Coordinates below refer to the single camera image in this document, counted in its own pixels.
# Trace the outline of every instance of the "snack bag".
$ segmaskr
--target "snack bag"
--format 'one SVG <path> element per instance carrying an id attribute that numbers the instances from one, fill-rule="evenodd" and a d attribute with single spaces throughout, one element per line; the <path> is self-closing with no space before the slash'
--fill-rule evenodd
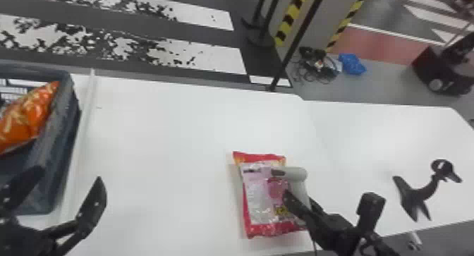
<path id="1" fill-rule="evenodd" d="M 9 104 L 0 116 L 0 155 L 38 136 L 58 86 L 58 81 L 51 82 Z"/>
<path id="2" fill-rule="evenodd" d="M 243 179 L 243 220 L 247 237 L 280 236 L 303 230 L 282 201 L 288 182 L 271 175 L 272 167 L 285 166 L 286 158 L 234 152 L 233 159 Z"/>

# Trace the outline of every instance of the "black storage bin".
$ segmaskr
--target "black storage bin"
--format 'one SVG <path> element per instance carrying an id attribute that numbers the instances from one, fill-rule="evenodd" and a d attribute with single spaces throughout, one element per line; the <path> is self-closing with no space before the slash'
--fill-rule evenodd
<path id="1" fill-rule="evenodd" d="M 74 83 L 71 75 L 65 71 L 6 64 L 0 65 L 0 80 L 2 79 L 7 87 L 24 87 L 12 84 L 11 79 L 46 83 L 60 82 L 51 103 L 49 118 L 38 138 L 24 147 L 0 155 L 0 185 L 21 171 L 34 166 L 41 166 L 46 171 L 44 178 L 17 209 L 16 214 L 50 213 L 69 168 L 80 120 L 78 99 L 73 89 Z"/>

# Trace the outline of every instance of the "hazard stripe tape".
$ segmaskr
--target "hazard stripe tape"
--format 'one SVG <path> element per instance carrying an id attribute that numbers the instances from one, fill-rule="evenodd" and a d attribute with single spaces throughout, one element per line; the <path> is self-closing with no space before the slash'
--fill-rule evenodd
<path id="1" fill-rule="evenodd" d="M 300 15 L 301 6 L 306 2 L 306 0 L 291 0 L 288 10 L 286 10 L 286 15 L 283 17 L 280 28 L 275 35 L 275 44 L 277 46 L 283 45 L 286 37 L 291 32 L 291 28 L 295 23 L 295 20 L 298 19 Z"/>
<path id="2" fill-rule="evenodd" d="M 339 24 L 336 33 L 332 35 L 329 43 L 327 44 L 326 47 L 326 52 L 330 52 L 332 50 L 332 47 L 336 44 L 337 40 L 341 37 L 342 32 L 347 28 L 347 25 L 351 22 L 352 18 L 356 15 L 357 11 L 360 9 L 360 7 L 364 4 L 364 0 L 357 0 L 349 10 L 349 13 L 347 16 L 342 20 L 341 24 Z"/>

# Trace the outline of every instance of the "cable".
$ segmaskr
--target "cable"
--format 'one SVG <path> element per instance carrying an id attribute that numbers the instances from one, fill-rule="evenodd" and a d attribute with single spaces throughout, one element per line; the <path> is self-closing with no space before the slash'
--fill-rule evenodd
<path id="1" fill-rule="evenodd" d="M 328 85 L 339 73 L 335 60 L 327 56 L 325 51 L 300 47 L 299 53 L 290 60 L 294 64 L 290 72 L 293 81 L 300 83 L 317 81 L 323 85 Z"/>
<path id="2" fill-rule="evenodd" d="M 329 60 L 333 68 L 329 67 L 324 60 Z M 305 60 L 299 59 L 297 61 L 293 61 L 292 63 L 295 65 L 291 71 L 290 77 L 295 82 L 303 83 L 306 82 L 319 82 L 323 85 L 328 85 L 335 79 L 337 76 L 337 66 L 336 62 L 329 56 L 326 56 L 323 60 L 324 67 L 320 70 L 317 70 L 316 67 L 309 64 L 309 62 L 313 62 L 313 60 Z"/>

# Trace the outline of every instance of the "black and white patterned floor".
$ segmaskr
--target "black and white patterned floor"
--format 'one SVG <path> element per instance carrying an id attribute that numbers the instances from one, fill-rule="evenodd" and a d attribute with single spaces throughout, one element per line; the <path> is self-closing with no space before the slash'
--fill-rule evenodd
<path id="1" fill-rule="evenodd" d="M 262 83 L 274 49 L 249 45 L 248 0 L 0 0 L 0 58 Z M 289 81 L 281 85 L 290 86 Z"/>

